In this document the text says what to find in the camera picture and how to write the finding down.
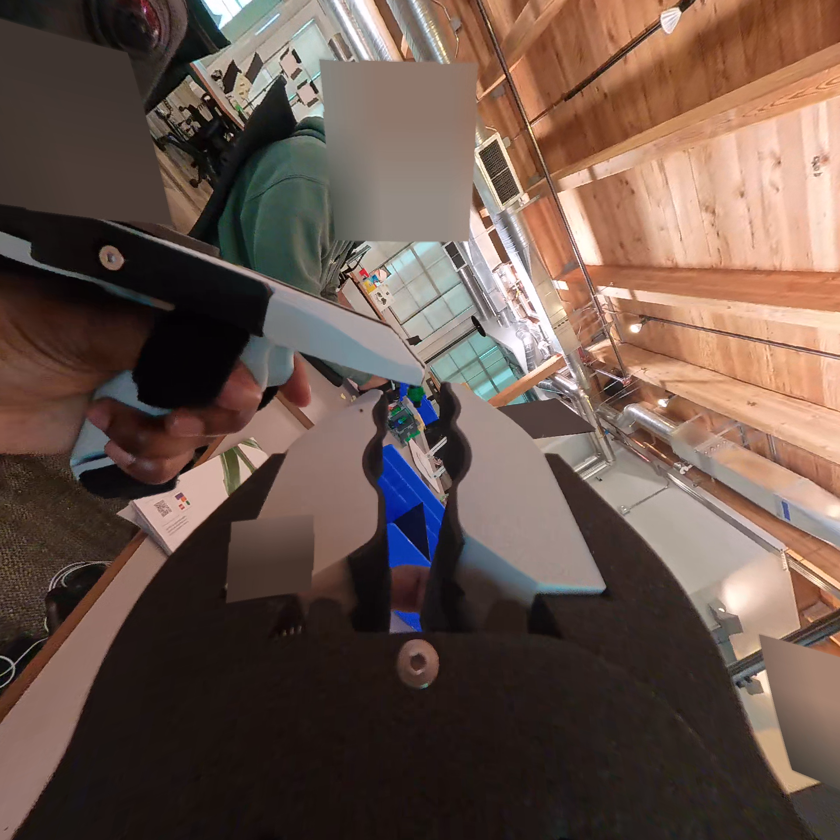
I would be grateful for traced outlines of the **white desk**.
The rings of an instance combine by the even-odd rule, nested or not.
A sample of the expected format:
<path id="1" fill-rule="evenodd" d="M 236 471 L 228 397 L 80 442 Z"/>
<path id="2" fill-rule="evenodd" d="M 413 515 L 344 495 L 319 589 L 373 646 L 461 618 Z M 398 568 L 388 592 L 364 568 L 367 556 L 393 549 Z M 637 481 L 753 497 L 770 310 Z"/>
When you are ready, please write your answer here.
<path id="1" fill-rule="evenodd" d="M 2 697 L 1 838 L 12 838 L 60 762 L 92 682 L 165 553 L 138 532 Z"/>

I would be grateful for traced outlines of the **person's left hand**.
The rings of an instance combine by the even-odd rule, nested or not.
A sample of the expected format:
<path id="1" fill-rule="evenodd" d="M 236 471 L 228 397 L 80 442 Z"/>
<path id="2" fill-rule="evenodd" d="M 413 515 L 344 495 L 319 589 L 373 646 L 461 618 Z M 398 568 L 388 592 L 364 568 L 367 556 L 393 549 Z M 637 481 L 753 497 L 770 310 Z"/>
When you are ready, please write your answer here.
<path id="1" fill-rule="evenodd" d="M 207 408 L 146 416 L 93 393 L 132 369 L 157 316 L 81 281 L 2 269 L 1 453 L 68 454 L 85 420 L 106 456 L 148 485 L 172 480 L 214 439 L 246 427 L 264 394 L 241 363 Z"/>

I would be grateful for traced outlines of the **blue plastic bin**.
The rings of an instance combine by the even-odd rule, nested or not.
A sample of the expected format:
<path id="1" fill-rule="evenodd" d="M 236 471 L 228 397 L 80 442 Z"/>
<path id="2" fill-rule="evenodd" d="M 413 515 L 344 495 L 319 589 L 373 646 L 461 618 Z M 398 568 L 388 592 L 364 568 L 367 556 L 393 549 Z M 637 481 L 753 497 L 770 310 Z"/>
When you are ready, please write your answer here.
<path id="1" fill-rule="evenodd" d="M 379 488 L 385 499 L 388 559 L 399 566 L 430 567 L 445 506 L 393 445 L 382 449 Z"/>

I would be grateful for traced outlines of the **white printed card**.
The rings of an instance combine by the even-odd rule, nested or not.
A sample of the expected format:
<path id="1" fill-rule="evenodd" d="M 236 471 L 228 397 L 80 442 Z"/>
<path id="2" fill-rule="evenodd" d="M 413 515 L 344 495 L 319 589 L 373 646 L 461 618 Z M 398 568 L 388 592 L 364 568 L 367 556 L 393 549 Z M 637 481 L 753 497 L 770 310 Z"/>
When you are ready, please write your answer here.
<path id="1" fill-rule="evenodd" d="M 193 532 L 199 511 L 185 491 L 173 489 L 132 500 L 118 515 L 171 555 Z"/>

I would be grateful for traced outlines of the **white ceiling vent grille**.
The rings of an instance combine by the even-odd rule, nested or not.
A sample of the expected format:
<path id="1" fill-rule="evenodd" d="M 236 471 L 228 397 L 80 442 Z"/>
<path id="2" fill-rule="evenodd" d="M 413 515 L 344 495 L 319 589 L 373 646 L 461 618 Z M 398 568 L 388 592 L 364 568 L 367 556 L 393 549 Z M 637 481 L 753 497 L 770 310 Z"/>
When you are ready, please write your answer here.
<path id="1" fill-rule="evenodd" d="M 475 149 L 478 171 L 487 184 L 498 211 L 521 204 L 528 199 L 498 131 L 488 132 Z"/>

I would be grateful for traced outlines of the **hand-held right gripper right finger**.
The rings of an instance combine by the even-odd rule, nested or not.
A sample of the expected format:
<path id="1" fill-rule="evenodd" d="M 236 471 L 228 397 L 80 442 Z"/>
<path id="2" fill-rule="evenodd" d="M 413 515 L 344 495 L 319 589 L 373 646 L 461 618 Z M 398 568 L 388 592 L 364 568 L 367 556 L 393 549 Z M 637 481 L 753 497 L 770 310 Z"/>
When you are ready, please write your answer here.
<path id="1" fill-rule="evenodd" d="M 426 632 L 481 629 L 499 602 L 602 595 L 606 583 L 546 455 L 462 384 L 440 388 L 451 478 L 423 608 Z"/>

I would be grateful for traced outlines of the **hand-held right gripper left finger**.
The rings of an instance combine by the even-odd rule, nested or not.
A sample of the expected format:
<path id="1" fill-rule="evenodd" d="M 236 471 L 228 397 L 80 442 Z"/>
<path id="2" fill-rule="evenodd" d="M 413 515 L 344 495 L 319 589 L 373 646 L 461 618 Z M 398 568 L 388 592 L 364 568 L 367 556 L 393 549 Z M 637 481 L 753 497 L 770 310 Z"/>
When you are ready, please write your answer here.
<path id="1" fill-rule="evenodd" d="M 275 549 L 283 595 L 307 611 L 337 601 L 360 632 L 388 633 L 392 575 L 379 487 L 387 401 L 370 391 L 321 420 L 287 451 L 259 514 L 268 534 L 296 547 Z"/>

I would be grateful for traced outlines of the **silver rectangular air duct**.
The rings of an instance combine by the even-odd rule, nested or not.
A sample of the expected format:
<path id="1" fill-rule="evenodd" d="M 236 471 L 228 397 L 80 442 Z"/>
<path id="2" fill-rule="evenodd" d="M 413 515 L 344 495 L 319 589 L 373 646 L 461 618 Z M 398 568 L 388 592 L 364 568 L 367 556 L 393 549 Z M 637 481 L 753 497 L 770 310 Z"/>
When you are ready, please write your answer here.
<path id="1" fill-rule="evenodd" d="M 811 480 L 695 422 L 676 424 L 640 404 L 623 408 L 614 424 L 664 440 L 679 460 L 747 498 L 778 519 L 839 547 L 839 499 Z"/>

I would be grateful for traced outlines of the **black tilted board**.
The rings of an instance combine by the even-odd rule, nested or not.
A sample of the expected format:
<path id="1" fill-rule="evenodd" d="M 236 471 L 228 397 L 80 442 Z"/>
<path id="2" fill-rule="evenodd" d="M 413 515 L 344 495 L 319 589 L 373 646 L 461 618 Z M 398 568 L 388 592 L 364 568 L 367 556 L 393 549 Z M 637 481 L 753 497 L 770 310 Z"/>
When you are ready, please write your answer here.
<path id="1" fill-rule="evenodd" d="M 497 409 L 533 439 L 592 434 L 593 426 L 560 399 L 509 404 Z"/>

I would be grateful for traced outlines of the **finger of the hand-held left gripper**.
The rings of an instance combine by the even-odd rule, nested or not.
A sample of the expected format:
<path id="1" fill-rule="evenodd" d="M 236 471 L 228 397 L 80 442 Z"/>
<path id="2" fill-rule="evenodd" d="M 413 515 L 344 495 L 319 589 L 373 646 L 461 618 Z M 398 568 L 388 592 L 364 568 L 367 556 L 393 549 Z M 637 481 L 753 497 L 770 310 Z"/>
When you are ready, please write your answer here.
<path id="1" fill-rule="evenodd" d="M 268 282 L 265 337 L 278 347 L 420 385 L 424 363 L 388 324 L 286 284 Z"/>

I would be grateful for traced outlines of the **grey wall box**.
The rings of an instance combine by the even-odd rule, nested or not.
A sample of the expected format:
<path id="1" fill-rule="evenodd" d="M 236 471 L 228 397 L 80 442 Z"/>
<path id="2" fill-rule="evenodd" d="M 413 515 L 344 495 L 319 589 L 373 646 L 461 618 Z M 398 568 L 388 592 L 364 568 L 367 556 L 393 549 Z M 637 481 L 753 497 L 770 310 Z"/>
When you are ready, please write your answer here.
<path id="1" fill-rule="evenodd" d="M 729 612 L 719 599 L 709 602 L 707 608 L 713 623 L 711 635 L 718 646 L 731 644 L 732 636 L 742 634 L 743 627 L 740 617 Z"/>

